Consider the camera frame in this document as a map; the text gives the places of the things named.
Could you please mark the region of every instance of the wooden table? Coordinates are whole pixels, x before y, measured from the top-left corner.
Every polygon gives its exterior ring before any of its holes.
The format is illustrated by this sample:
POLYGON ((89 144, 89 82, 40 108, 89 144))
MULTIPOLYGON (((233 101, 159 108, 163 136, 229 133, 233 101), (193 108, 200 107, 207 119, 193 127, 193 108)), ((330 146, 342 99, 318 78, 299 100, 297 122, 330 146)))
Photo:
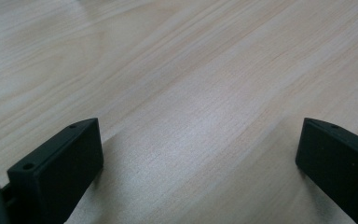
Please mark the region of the wooden table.
POLYGON ((352 223, 295 155, 305 117, 358 134, 358 0, 0 0, 0 185, 93 117, 67 223, 352 223))

